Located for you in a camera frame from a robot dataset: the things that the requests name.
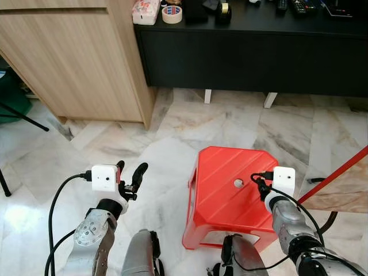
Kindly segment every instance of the marble floor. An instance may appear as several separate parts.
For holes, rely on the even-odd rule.
[[[166,275],[206,275],[220,261],[220,250],[185,250],[181,236],[188,200],[187,181],[197,153],[209,145],[269,151],[280,165],[297,172],[295,197],[312,188],[310,177],[326,177],[368,142],[367,103],[343,97],[279,95],[262,108],[262,93],[160,89],[151,127],[124,122],[69,120],[61,125],[39,101],[31,118],[50,127],[43,132],[25,121],[0,125],[0,167],[13,195],[0,192],[0,275],[42,275],[48,255],[47,218],[62,181],[93,164],[126,162],[129,180],[140,162],[149,169],[138,200],[118,220],[108,275],[120,275],[131,237],[142,228],[158,232]],[[90,184],[74,180],[62,191],[54,212],[54,239],[75,228],[96,205]],[[319,224],[328,212],[313,211]],[[368,269],[368,216],[340,213],[325,233],[326,245]],[[72,247],[56,253],[60,271]],[[271,265],[284,255],[275,241],[261,256]],[[296,275],[287,260],[270,275]]]

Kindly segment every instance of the stool hole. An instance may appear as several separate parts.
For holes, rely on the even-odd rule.
[[[243,180],[241,180],[241,179],[236,179],[236,180],[234,181],[234,186],[235,186],[235,187],[237,187],[237,188],[242,188],[242,187],[244,187],[244,182],[243,182]]]

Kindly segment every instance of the cabinet door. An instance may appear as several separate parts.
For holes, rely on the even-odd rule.
[[[142,121],[104,9],[26,12],[0,14],[0,50],[55,114]]]

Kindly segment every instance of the wooden cabinet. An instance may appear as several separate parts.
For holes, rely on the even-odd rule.
[[[133,2],[3,0],[0,54],[60,118],[148,126],[155,95],[137,51]]]

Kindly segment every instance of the red plastic stool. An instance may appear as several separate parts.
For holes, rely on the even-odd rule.
[[[198,155],[197,167],[189,181],[189,204],[183,246],[221,248],[222,244],[202,243],[211,231],[252,234],[258,252],[276,238],[272,216],[259,199],[252,173],[272,171],[278,162],[265,151],[208,147]],[[242,187],[234,181],[241,179]]]

